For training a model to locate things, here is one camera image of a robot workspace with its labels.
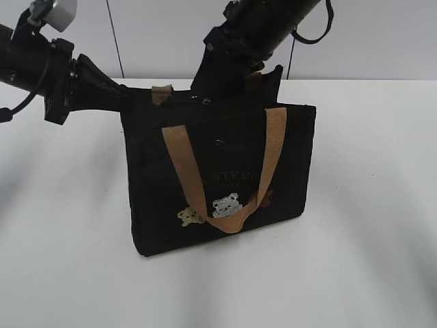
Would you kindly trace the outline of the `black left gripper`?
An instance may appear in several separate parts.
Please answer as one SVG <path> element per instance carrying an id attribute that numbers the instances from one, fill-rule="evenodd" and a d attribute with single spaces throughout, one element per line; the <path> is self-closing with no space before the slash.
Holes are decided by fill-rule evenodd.
<path id="1" fill-rule="evenodd" d="M 132 90 L 110 79 L 84 54 L 72 57 L 73 43 L 51 42 L 51 66 L 44 85 L 44 119 L 62 125 L 72 111 L 131 108 Z"/>

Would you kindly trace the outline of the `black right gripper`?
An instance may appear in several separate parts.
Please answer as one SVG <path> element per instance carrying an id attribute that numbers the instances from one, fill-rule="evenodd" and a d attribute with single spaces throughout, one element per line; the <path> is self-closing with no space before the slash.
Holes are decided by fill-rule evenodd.
<path id="1" fill-rule="evenodd" d="M 204 39 L 205 51 L 191 84 L 200 98 L 220 99 L 242 90 L 244 78 L 264 67 L 265 52 L 230 26 L 213 27 Z"/>

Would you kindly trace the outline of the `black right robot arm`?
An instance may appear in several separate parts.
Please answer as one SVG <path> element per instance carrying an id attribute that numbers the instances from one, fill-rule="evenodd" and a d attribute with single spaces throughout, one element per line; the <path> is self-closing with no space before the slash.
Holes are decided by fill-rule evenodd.
<path id="1" fill-rule="evenodd" d="M 328 22 L 316 39 L 298 34 L 297 27 L 319 3 L 313 1 L 230 1 L 223 12 L 223 24 L 204 38 L 205 51 L 191 84 L 200 98 L 223 98 L 247 76 L 264 68 L 277 47 L 289 35 L 303 44 L 316 44 L 330 31 L 334 12 L 326 1 Z"/>

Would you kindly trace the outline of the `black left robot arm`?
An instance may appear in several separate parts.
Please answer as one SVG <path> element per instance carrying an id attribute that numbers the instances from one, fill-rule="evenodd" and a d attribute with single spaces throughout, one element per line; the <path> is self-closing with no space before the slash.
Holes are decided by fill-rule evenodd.
<path id="1" fill-rule="evenodd" d="M 73 43 L 47 40 L 28 24 L 1 26 L 1 82 L 28 91 L 13 108 L 1 108 L 1 122 L 10 122 L 36 97 L 44 99 L 44 119 L 62 125 L 82 110 L 122 112 L 130 92 L 109 78 L 86 55 L 72 56 Z"/>

